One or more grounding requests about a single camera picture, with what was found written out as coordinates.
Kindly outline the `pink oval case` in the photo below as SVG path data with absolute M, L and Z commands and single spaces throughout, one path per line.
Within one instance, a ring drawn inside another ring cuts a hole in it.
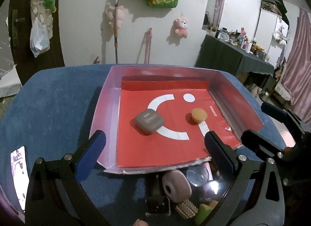
M 165 173 L 162 178 L 162 185 L 165 194 L 174 203 L 182 203 L 192 195 L 190 183 L 180 170 Z

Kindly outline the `green yellow toy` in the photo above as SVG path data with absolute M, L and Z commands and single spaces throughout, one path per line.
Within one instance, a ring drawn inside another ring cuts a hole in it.
M 201 225 L 202 222 L 211 214 L 212 210 L 216 207 L 218 201 L 211 200 L 208 205 L 200 204 L 197 214 L 194 217 L 196 225 Z

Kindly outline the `clear round glass lens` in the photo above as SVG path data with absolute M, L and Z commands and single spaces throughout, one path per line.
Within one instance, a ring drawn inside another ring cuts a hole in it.
M 204 186 L 209 181 L 208 170 L 203 165 L 190 166 L 187 169 L 186 177 L 194 187 Z

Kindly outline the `pink curtain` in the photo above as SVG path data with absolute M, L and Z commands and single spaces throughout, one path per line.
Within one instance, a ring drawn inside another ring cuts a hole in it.
M 290 93 L 293 112 L 310 123 L 310 18 L 302 8 L 282 84 Z

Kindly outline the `small orange round puck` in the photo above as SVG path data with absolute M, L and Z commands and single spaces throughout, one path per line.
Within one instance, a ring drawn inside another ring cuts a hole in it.
M 191 117 L 192 117 L 194 122 L 201 123 L 207 119 L 208 115 L 204 109 L 194 108 L 191 111 Z

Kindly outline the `white smartphone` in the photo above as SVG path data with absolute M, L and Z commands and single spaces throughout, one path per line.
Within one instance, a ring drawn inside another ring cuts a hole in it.
M 25 211 L 29 176 L 24 145 L 10 153 L 10 168 L 19 205 L 22 211 Z

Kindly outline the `red paper liner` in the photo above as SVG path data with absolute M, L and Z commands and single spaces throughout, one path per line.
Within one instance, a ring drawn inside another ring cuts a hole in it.
M 214 101 L 207 81 L 123 81 L 118 127 L 116 162 L 119 167 L 171 166 L 209 157 L 204 136 L 214 131 L 225 144 L 241 145 Z M 196 123 L 194 108 L 208 117 Z M 164 125 L 145 134 L 135 117 L 153 109 L 164 118 Z

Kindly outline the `grey square earbud case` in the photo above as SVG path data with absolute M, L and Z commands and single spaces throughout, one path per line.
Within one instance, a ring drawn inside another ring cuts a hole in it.
M 155 110 L 146 109 L 135 117 L 135 123 L 145 134 L 152 134 L 164 125 L 164 118 Z

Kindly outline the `pink cardboard box tray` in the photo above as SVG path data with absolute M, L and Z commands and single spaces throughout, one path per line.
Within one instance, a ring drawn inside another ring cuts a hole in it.
M 251 95 L 229 73 L 118 65 L 102 86 L 91 132 L 106 135 L 98 158 L 106 172 L 140 174 L 209 160 L 208 131 L 236 149 L 244 131 L 263 125 Z

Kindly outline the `white refrigerator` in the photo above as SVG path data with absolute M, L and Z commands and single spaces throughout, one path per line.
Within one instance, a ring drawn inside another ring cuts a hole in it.
M 287 37 L 287 33 L 288 25 L 277 14 L 260 9 L 254 38 L 256 45 L 264 50 L 266 61 L 274 68 L 285 47 L 281 41 Z

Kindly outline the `dark cloth covered table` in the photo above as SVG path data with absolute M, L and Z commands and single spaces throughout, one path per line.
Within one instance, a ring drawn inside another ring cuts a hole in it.
M 242 73 L 273 75 L 274 72 L 271 64 L 256 55 L 209 35 L 201 44 L 195 67 L 224 71 L 235 77 Z

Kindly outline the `pink plush toy right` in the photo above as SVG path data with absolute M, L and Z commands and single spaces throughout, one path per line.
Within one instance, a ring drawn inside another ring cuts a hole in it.
M 180 38 L 188 37 L 188 20 L 186 18 L 175 19 L 175 34 Z

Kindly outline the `pink plush toy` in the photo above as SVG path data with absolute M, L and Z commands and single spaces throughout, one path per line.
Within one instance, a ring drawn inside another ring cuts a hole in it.
M 175 19 L 175 34 L 180 38 L 188 37 L 188 20 L 186 18 Z
M 105 13 L 107 15 L 108 23 L 112 28 L 113 27 L 117 27 L 118 29 L 121 28 L 123 24 L 123 19 L 125 17 L 124 12 L 125 12 L 124 6 L 118 6 L 118 8 L 116 9 L 115 6 L 109 4 Z

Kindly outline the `white plastic bag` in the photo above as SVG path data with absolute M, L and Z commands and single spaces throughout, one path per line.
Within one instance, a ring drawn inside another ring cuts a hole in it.
M 35 58 L 50 49 L 48 30 L 38 18 L 35 18 L 30 34 L 30 49 Z

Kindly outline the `clear hanging organizer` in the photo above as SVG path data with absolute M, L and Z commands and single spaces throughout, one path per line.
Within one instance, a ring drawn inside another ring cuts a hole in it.
M 45 0 L 30 0 L 31 20 L 34 25 L 35 19 L 37 18 L 42 25 L 46 26 L 48 37 L 53 37 L 53 17 L 52 13 L 55 11 L 51 7 L 52 3 Z

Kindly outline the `pink plush toy left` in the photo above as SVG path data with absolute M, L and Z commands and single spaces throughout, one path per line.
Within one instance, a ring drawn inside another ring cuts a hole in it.
M 121 28 L 123 24 L 123 19 L 125 17 L 124 12 L 125 12 L 124 6 L 118 6 L 118 8 L 116 9 L 115 6 L 109 4 L 105 13 L 107 15 L 108 23 L 112 28 L 113 27 L 117 27 L 118 29 Z

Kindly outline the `dark wooden door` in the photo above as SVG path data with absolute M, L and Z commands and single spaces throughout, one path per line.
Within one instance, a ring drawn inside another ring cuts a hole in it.
M 10 48 L 22 84 L 41 70 L 64 66 L 58 9 L 58 0 L 9 2 Z

